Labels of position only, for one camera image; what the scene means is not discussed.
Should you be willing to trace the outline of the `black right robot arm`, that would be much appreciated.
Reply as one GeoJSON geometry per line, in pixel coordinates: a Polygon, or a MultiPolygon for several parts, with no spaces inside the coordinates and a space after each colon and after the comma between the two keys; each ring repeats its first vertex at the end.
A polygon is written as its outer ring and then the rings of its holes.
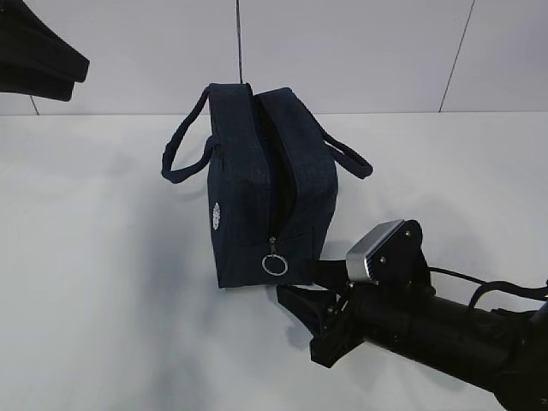
{"type": "Polygon", "coordinates": [[[342,263],[315,263],[318,290],[277,287],[277,301],[309,330],[311,360],[326,368],[370,343],[492,393],[506,410],[547,408],[547,307],[513,312],[476,308],[480,285],[461,304],[436,296],[421,265],[402,287],[352,282],[342,263]]]}

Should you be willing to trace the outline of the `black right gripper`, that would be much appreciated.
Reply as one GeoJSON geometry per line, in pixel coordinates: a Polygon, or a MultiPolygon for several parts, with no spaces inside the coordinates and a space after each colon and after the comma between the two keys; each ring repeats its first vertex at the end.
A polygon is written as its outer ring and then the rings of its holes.
{"type": "Polygon", "coordinates": [[[356,286],[349,282],[343,259],[311,260],[307,269],[313,283],[318,286],[344,287],[337,292],[278,285],[277,302],[314,336],[310,343],[311,360],[324,367],[333,367],[364,342],[353,313],[356,286]]]}

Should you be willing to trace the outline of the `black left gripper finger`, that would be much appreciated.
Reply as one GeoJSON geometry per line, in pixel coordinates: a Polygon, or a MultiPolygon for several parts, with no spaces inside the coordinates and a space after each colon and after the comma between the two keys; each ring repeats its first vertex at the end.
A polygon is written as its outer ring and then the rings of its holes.
{"type": "Polygon", "coordinates": [[[80,83],[90,65],[23,1],[1,2],[1,62],[80,83]]]}
{"type": "Polygon", "coordinates": [[[35,59],[1,51],[1,92],[31,95],[67,102],[72,98],[75,53],[62,51],[35,59]]]}

